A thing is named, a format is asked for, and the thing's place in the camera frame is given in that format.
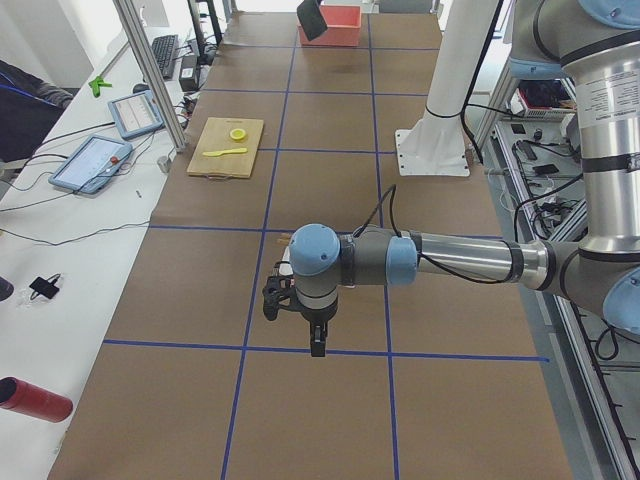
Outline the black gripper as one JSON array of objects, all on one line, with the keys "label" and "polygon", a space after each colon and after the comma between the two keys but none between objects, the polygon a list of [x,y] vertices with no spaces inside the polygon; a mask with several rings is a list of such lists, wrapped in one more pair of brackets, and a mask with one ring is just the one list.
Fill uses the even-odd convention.
[{"label": "black gripper", "polygon": [[302,307],[302,316],[309,323],[310,351],[312,356],[326,356],[328,324],[336,315],[337,311],[337,302],[332,302],[330,305],[320,309],[313,309],[307,306]]}]

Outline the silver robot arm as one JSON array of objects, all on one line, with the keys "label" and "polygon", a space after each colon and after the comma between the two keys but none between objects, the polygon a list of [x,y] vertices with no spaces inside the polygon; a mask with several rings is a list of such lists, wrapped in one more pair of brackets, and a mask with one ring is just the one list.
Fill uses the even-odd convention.
[{"label": "silver robot arm", "polygon": [[518,283],[562,297],[609,324],[639,330],[639,5],[635,1],[519,1],[509,69],[518,79],[574,85],[582,198],[549,217],[539,200],[513,213],[512,237],[488,240],[383,229],[340,235],[321,224],[289,242],[283,293],[263,311],[300,313],[310,352],[326,352],[342,286],[411,284],[418,273],[480,284]]}]

